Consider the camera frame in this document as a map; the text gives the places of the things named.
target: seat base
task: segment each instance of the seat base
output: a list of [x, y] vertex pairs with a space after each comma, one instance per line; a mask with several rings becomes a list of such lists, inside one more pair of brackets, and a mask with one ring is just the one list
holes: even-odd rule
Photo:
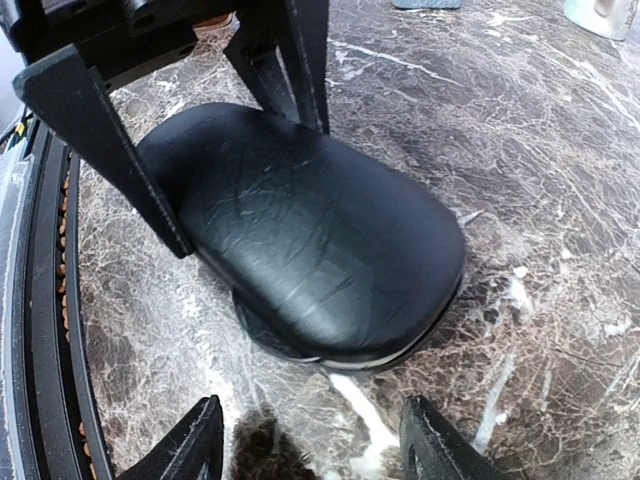
[[278, 357], [282, 360], [286, 360], [294, 363], [306, 363], [318, 365], [330, 372], [349, 374], [349, 373], [380, 373], [389, 370], [396, 365], [407, 360], [414, 353], [421, 350], [427, 343], [431, 334], [440, 325], [442, 318], [444, 317], [449, 305], [457, 297], [460, 291], [460, 282], [456, 287], [455, 293], [449, 299], [447, 306], [442, 310], [438, 319], [433, 322], [429, 330], [422, 335], [418, 340], [409, 348], [398, 352], [396, 355], [383, 359], [382, 361], [370, 362], [370, 363], [348, 363], [348, 362], [335, 362], [331, 360], [325, 360], [320, 357], [313, 357], [310, 355], [304, 355], [291, 346], [286, 339], [273, 330], [267, 321], [263, 320], [260, 315], [254, 312], [249, 305], [242, 298], [242, 294], [235, 288], [231, 292], [233, 299], [233, 307], [240, 322], [240, 326], [247, 332], [249, 338], [253, 340], [265, 352]]
[[423, 187], [338, 140], [208, 104], [138, 146], [198, 255], [274, 355], [379, 370], [421, 345], [455, 296], [464, 237]]

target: marble surface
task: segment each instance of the marble surface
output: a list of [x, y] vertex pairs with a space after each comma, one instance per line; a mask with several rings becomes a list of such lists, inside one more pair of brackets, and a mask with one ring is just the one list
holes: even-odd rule
[[[230, 35], [113, 95], [134, 140], [203, 102], [254, 104]], [[280, 362], [229, 290], [85, 166], [83, 309], [117, 468], [215, 393], [226, 478], [399, 479], [399, 412], [420, 393], [512, 478], [640, 479], [640, 25], [614, 43], [558, 1], [334, 0], [327, 82], [333, 135], [459, 216], [459, 298], [386, 373]]]

